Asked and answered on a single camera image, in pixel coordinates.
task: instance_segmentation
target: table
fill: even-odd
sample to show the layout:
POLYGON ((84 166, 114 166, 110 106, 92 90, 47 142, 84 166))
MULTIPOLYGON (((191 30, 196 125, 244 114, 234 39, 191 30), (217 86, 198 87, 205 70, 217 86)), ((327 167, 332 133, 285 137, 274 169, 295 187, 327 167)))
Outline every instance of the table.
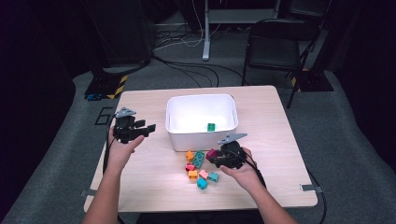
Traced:
POLYGON ((210 30, 209 23, 255 23, 256 21, 276 18, 280 0, 276 0, 274 8, 264 9, 210 9, 205 0, 205 43, 202 60, 209 60, 210 30))
MULTIPOLYGON (((225 87, 126 91, 121 95, 117 111, 126 106, 137 112, 136 119, 145 119, 147 125, 156 124, 157 128, 136 149, 123 170, 119 212, 257 208, 233 178, 207 160, 202 169, 218 173, 219 181, 209 182, 206 189, 198 188, 196 180, 189 180, 185 171, 186 153, 172 149, 165 129, 167 101, 174 96, 204 93, 233 96, 239 120, 236 132, 247 133, 238 142, 251 149, 269 192, 281 206, 317 204, 315 192, 300 190, 300 184, 310 185, 311 181, 275 87, 225 87)), ((102 154, 91 189, 97 189, 102 179, 103 157, 102 154)), ((87 197, 85 211, 92 198, 87 197)))

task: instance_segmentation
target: toy block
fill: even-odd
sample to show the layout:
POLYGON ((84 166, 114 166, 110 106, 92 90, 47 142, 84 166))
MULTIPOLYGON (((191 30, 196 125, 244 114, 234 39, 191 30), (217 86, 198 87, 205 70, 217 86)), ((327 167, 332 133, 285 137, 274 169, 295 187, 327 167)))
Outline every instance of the toy block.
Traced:
POLYGON ((219 156, 218 151, 215 150, 214 148, 210 149, 207 153, 206 153, 206 159, 207 160, 211 160, 211 159, 215 159, 219 156))
POLYGON ((214 172, 210 172, 209 173, 209 180, 217 183, 218 180, 219 180, 219 175, 214 173, 214 172))
POLYGON ((215 123, 207 123, 207 131, 208 132, 214 132, 216 129, 216 124, 215 123))
POLYGON ((204 179, 202 179, 201 177, 198 179, 198 181, 197 181, 197 186, 198 186, 198 188, 200 188, 200 189, 206 189, 206 187, 207 187, 207 182, 206 182, 206 180, 204 180, 204 179))
POLYGON ((203 151, 197 151, 194 156, 194 160, 192 161, 192 165, 195 166, 196 169, 201 168, 202 163, 204 162, 205 153, 203 151))
POLYGON ((192 162, 192 160, 194 160, 194 155, 191 151, 186 152, 186 159, 188 162, 192 162))
POLYGON ((186 171, 194 171, 195 170, 195 166, 192 165, 191 163, 187 163, 186 164, 186 171))
POLYGON ((198 171, 189 171, 189 179, 196 179, 198 177, 198 171))
POLYGON ((199 172, 199 176, 200 176, 201 178, 203 178, 203 179, 207 179, 207 177, 209 176, 209 174, 207 173, 206 170, 201 170, 201 171, 199 172))

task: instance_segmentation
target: black chair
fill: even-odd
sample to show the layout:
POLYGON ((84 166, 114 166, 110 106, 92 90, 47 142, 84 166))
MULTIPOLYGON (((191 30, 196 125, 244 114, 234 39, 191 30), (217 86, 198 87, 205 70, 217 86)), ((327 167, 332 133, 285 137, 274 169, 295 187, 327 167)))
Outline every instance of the black chair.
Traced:
POLYGON ((331 4, 332 0, 282 0, 279 18, 312 21, 322 30, 331 4))
POLYGON ((290 108, 306 58, 319 34, 318 26, 310 21, 269 19, 253 24, 247 39, 242 86, 247 67, 286 71, 296 80, 287 105, 290 108), (301 41, 307 45, 300 54, 301 41))

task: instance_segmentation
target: white plastic container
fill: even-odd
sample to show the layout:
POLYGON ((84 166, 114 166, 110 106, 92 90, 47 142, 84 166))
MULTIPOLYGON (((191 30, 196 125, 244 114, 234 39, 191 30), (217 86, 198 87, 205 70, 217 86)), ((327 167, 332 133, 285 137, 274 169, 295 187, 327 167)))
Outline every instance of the white plastic container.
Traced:
POLYGON ((229 94, 200 94, 173 97, 166 107, 166 131, 175 151, 219 148, 218 141, 235 133, 238 117, 229 94), (208 123, 215 124, 209 132, 208 123))

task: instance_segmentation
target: metal bracket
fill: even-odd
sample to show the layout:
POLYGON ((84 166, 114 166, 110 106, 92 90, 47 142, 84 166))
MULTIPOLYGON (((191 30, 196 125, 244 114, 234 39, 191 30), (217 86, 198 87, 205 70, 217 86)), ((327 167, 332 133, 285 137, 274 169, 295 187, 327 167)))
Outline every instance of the metal bracket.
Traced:
POLYGON ((218 141, 218 145, 231 143, 239 138, 245 137, 246 135, 248 134, 247 133, 227 134, 227 136, 224 139, 218 141))
POLYGON ((135 115, 136 112, 133 111, 132 109, 128 109, 127 107, 123 107, 116 115, 116 118, 123 118, 131 115, 135 115))
POLYGON ((302 191, 314 191, 316 193, 322 193, 324 192, 322 187, 315 187, 313 185, 300 185, 300 189, 302 191))
POLYGON ((95 196, 96 194, 96 189, 87 189, 87 190, 83 190, 79 196, 87 198, 87 196, 95 196))

